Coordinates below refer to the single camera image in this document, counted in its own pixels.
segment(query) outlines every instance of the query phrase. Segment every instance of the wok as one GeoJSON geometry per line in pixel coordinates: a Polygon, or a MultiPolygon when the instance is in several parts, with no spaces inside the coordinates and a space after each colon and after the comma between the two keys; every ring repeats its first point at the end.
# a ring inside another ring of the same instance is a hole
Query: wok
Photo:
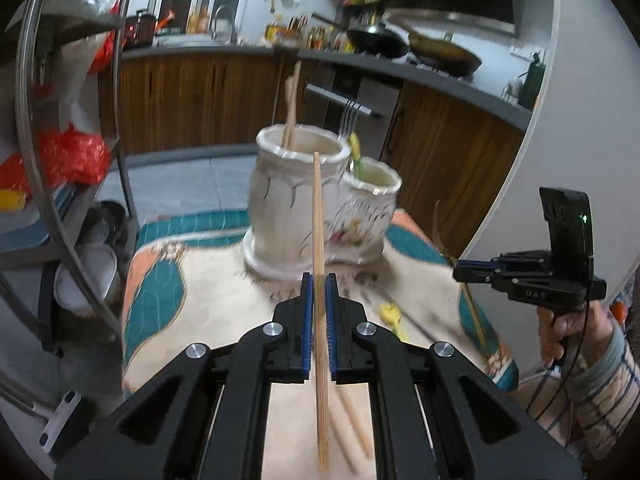
{"type": "Polygon", "coordinates": [[[384,57],[402,57],[409,52],[408,45],[402,40],[399,34],[385,27],[383,23],[375,25],[361,25],[359,27],[347,28],[340,23],[320,16],[313,12],[313,18],[321,22],[328,23],[347,33],[347,38],[355,47],[356,52],[367,52],[369,54],[380,54],[384,57]]]}
{"type": "Polygon", "coordinates": [[[409,47],[420,62],[447,72],[454,77],[471,75],[482,65],[482,60],[473,52],[455,43],[435,40],[421,34],[399,20],[389,20],[409,33],[409,47]]]}

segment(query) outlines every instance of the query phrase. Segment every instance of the patterned tablecloth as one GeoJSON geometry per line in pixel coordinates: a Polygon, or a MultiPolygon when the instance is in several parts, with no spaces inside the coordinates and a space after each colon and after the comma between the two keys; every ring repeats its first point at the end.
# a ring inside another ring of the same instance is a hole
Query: patterned tablecloth
{"type": "MultiPolygon", "coordinates": [[[[267,281],[245,268],[239,243],[248,227],[245,211],[223,211],[163,219],[142,228],[124,300],[126,393],[139,389],[190,343],[212,348],[233,343],[270,320],[278,302],[300,293],[297,282],[267,281]]],[[[428,346],[436,339],[448,340],[498,386],[517,386],[518,369],[497,333],[479,308],[470,308],[446,259],[406,213],[396,212],[382,258],[365,269],[379,276],[375,289],[363,290],[354,280],[360,267],[330,265],[327,271],[336,272],[340,294],[361,302],[368,319],[383,324],[378,291],[384,290],[433,335],[430,340],[402,320],[410,343],[428,346]]],[[[263,478],[317,475],[312,383],[274,385],[263,478]],[[298,410],[297,416],[291,416],[292,410],[298,410]]],[[[347,388],[370,428],[366,385],[341,387],[347,388]]],[[[375,478],[374,462],[357,458],[363,478],[375,478]]],[[[333,453],[331,462],[331,478],[344,478],[344,459],[333,453]]]]}

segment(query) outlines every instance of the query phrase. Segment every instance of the wooden cabinet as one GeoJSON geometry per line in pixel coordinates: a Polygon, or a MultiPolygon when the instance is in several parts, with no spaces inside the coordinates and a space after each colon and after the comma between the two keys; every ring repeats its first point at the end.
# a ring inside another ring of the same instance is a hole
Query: wooden cabinet
{"type": "Polygon", "coordinates": [[[438,232],[460,256],[478,230],[511,169],[522,132],[471,104],[405,83],[381,160],[402,177],[402,207],[431,237],[438,232]]]}
{"type": "MultiPolygon", "coordinates": [[[[278,92],[278,103],[276,105],[275,124],[284,124],[287,120],[287,101],[285,97],[285,83],[287,77],[293,74],[293,69],[297,59],[294,57],[285,57],[282,65],[282,74],[280,75],[280,91],[278,92]]],[[[311,76],[318,67],[317,61],[302,61],[300,66],[300,79],[298,81],[298,94],[296,96],[296,117],[298,122],[302,123],[306,111],[306,94],[305,88],[309,83],[311,76]]]]}
{"type": "MultiPolygon", "coordinates": [[[[108,76],[101,76],[100,106],[108,76]]],[[[175,54],[124,60],[122,140],[127,153],[253,142],[271,124],[278,58],[175,54]]],[[[100,114],[109,131],[110,111],[100,114]]]]}

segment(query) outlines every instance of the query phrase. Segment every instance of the human hand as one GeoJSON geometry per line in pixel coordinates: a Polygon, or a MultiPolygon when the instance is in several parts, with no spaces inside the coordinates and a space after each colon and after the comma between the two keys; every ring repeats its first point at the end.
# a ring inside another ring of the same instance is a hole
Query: human hand
{"type": "MultiPolygon", "coordinates": [[[[587,361],[587,365],[591,366],[607,351],[613,335],[613,325],[599,301],[591,301],[589,309],[589,320],[580,352],[587,361]]],[[[546,363],[550,364],[564,355],[564,348],[560,341],[582,331],[584,315],[584,312],[565,314],[554,323],[554,314],[548,308],[538,307],[540,357],[546,363]]]]}

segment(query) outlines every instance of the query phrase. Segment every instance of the ceramic utensil holder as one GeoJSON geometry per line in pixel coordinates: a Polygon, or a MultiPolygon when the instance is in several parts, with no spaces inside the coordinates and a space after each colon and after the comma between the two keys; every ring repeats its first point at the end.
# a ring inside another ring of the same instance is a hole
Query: ceramic utensil holder
{"type": "Polygon", "coordinates": [[[298,280],[312,267],[313,153],[320,153],[325,239],[344,205],[342,176],[351,150],[327,130],[297,124],[289,150],[283,124],[260,131],[251,180],[251,228],[242,240],[245,262],[265,278],[298,280]]]}
{"type": "Polygon", "coordinates": [[[384,162],[363,156],[362,179],[350,171],[340,181],[341,204],[325,236],[327,259],[366,264],[380,257],[396,210],[402,179],[384,162]]]}

